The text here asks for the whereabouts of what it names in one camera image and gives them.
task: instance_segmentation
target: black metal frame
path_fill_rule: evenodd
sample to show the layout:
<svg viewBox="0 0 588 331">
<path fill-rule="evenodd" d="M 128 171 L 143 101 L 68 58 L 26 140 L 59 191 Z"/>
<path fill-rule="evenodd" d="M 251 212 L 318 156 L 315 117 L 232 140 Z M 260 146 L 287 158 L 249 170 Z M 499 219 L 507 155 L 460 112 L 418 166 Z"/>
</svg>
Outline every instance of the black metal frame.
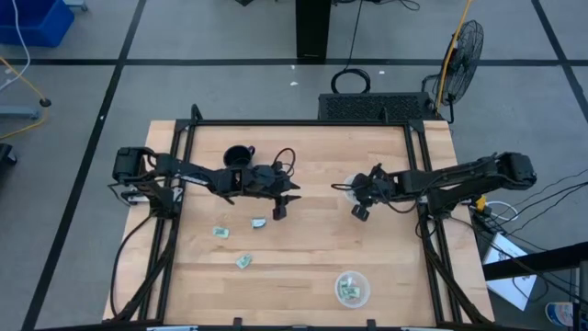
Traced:
<svg viewBox="0 0 588 331">
<path fill-rule="evenodd" d="M 403 128 L 404 131 L 404 138 L 406 142 L 406 150 L 408 155 L 408 161 L 410 169 L 417 169 L 417 160 L 416 154 L 414 151 L 413 145 L 413 136 L 412 131 L 416 131 L 419 139 L 419 147 L 421 149 L 421 155 L 423 156 L 423 164 L 424 170 L 430 171 L 432 170 L 431 159 L 428 151 L 428 146 L 426 142 L 426 137 L 424 134 L 424 124 L 421 120 L 409 120 L 409 121 L 387 121 L 384 119 L 383 121 L 378 120 L 365 120 L 365 121 L 357 121 L 357 120 L 203 120 L 198 108 L 195 106 L 192 107 L 192 116 L 189 120 L 176 120 L 175 122 L 175 130 L 174 130 L 174 137 L 172 139 L 172 145 L 170 148 L 170 154 L 177 155 L 178 147 L 180 141 L 183 137 L 182 132 L 187 131 L 187 142 L 186 142 L 186 149 L 184 151 L 183 159 L 185 161 L 190 160 L 192 145 L 195 139 L 195 132 L 198 126 L 374 126 L 374 127 L 399 127 Z M 185 188 L 185 182 L 180 182 L 180 187 L 182 189 Z M 165 186 L 171 185 L 171 180 L 164 182 Z M 428 213 L 426 209 L 422 206 L 419 206 L 417 209 L 418 211 L 418 219 L 420 222 L 421 227 L 421 234 L 423 240 L 423 249 L 426 250 L 428 248 L 433 249 L 433 244 L 430 239 L 430 233 L 428 230 L 428 222 L 430 221 L 428 218 Z M 157 224 L 155 225 L 155 231 L 153 233 L 153 243 L 151 247 L 151 254 L 149 257 L 149 263 L 147 268 L 147 273 L 149 278 L 156 278 L 158 274 L 153 275 L 153 271 L 155 270 L 155 265 L 158 261 L 162 259 L 160 257 L 160 249 L 163 240 L 163 232 L 165 222 L 171 221 L 171 228 L 170 228 L 170 236 L 168 238 L 168 243 L 171 241 L 173 243 L 172 249 L 170 253 L 170 257 L 166 257 L 166 264 L 162 270 L 163 277 L 161 283 L 161 291 L 158 298 L 157 303 L 157 310 L 156 316 L 154 319 L 147 319 L 147 312 L 149 311 L 149 305 L 151 303 L 151 287 L 152 284 L 147 285 L 147 293 L 141 301 L 141 305 L 135 307 L 135 310 L 138 308 L 138 320 L 137 321 L 105 321 L 105 323 L 101 325 L 78 325 L 66 328 L 59 328 L 59 329 L 72 329 L 72 330 L 146 330 L 147 327 L 154 327 L 154 326 L 164 326 L 164 316 L 165 316 L 165 309 L 167 305 L 167 296 L 169 293 L 170 281 L 171 281 L 171 272 L 172 266 L 174 263 L 174 254 L 175 254 L 175 242 L 178 234 L 179 229 L 179 222 L 181 218 L 181 208 L 178 215 L 171 219 L 171 220 L 164 220 L 158 219 Z M 449 257 L 449 251 L 447 247 L 447 239 L 445 237 L 445 229 L 443 227 L 442 222 L 437 222 L 435 225 L 436 227 L 436 238 L 438 244 L 438 251 L 441 257 L 442 263 L 446 268 L 448 274 L 452 275 L 451 271 L 451 261 Z M 426 260 L 426 270 L 427 276 L 429 279 L 429 288 L 431 292 L 431 299 L 433 305 L 433 311 L 435 316 L 435 324 L 437 327 L 454 327 L 455 329 L 477 329 L 477 330 L 484 330 L 484 329 L 492 329 L 492 325 L 479 325 L 479 324 L 462 324 L 461 319 L 461 310 L 458 301 L 454 293 L 451 291 L 447 291 L 449 302 L 450 302 L 450 309 L 451 309 L 451 317 L 452 321 L 448 322 L 444 318 L 443 314 L 443 305 L 441 303 L 441 295 L 438 287 L 438 280 L 437 280 L 437 271 L 431 261 L 428 259 Z M 309 330 L 317 330 L 317 331 L 330 331 L 330 330 L 347 330 L 347 331 L 386 331 L 386 330 L 401 330 L 400 327 L 382 327 L 376 326 L 375 320 L 367 320 L 366 326 L 349 326 L 349 327 L 330 327 L 330 326 L 304 326 L 303 328 Z M 285 329 L 297 329 L 302 326 L 295 326 L 295 325 L 277 325 L 277 326 L 245 326 L 242 325 L 242 319 L 238 316 L 235 317 L 233 325 L 199 325 L 198 330 L 224 330 L 224 329 L 234 329 L 234 330 L 268 330 L 268 331 L 278 331 L 278 330 L 285 330 Z"/>
</svg>

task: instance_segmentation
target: clear plastic bowl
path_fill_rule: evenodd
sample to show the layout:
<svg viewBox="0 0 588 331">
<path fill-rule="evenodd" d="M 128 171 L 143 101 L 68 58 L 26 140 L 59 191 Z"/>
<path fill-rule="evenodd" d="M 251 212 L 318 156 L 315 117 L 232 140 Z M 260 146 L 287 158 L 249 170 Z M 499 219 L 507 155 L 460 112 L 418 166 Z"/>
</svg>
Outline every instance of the clear plastic bowl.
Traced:
<svg viewBox="0 0 588 331">
<path fill-rule="evenodd" d="M 345 297 L 343 287 L 359 288 L 359 295 L 357 297 Z M 334 294 L 337 300 L 347 308 L 359 308 L 366 304 L 369 299 L 370 289 L 368 279 L 357 271 L 346 271 L 339 275 L 334 283 Z"/>
</svg>

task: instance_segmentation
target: black mug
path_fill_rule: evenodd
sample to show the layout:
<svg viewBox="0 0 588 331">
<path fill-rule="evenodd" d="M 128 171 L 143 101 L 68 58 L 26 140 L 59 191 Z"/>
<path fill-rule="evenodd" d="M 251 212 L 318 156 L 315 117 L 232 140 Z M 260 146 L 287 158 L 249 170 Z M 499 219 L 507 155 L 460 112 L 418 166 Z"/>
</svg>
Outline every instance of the black mug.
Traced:
<svg viewBox="0 0 588 331">
<path fill-rule="evenodd" d="M 225 166 L 248 166 L 254 157 L 255 147 L 234 145 L 224 153 L 222 161 Z"/>
</svg>

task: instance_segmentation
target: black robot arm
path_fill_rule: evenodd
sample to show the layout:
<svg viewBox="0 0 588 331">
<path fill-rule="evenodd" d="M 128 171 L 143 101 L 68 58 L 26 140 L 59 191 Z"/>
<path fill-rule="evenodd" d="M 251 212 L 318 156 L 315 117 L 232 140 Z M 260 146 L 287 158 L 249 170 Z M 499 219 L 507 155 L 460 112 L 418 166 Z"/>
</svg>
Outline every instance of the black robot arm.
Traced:
<svg viewBox="0 0 588 331">
<path fill-rule="evenodd" d="M 386 173 L 378 164 L 368 175 L 358 174 L 350 186 L 334 184 L 333 187 L 354 191 L 359 204 L 352 213 L 361 221 L 366 221 L 368 207 L 379 202 L 389 204 L 417 200 L 416 203 L 426 203 L 431 216 L 443 218 L 463 200 L 477 200 L 482 194 L 498 188 L 528 189 L 536 181 L 528 156 L 504 153 L 429 172 L 407 170 Z"/>
<path fill-rule="evenodd" d="M 149 200 L 155 216 L 164 218 L 177 215 L 179 204 L 171 188 L 158 184 L 161 178 L 179 178 L 203 186 L 230 204 L 234 204 L 231 198 L 237 196 L 274 200 L 275 220 L 286 217 L 286 205 L 300 198 L 282 196 L 282 193 L 300 187 L 290 181 L 279 161 L 272 165 L 236 165 L 210 170 L 183 162 L 170 154 L 155 153 L 146 147 L 124 147 L 117 152 L 112 177 L 121 185 L 134 186 Z"/>
</svg>

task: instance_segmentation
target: blue bin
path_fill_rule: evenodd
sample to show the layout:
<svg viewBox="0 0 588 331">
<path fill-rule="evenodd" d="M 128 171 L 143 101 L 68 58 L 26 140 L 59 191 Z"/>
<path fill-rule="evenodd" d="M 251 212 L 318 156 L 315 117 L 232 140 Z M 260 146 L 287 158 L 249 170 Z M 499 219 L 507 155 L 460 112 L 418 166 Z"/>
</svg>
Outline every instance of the blue bin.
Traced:
<svg viewBox="0 0 588 331">
<path fill-rule="evenodd" d="M 74 22 L 63 0 L 16 0 L 18 26 L 27 46 L 56 47 Z M 12 0 L 0 0 L 0 43 L 20 45 Z"/>
</svg>

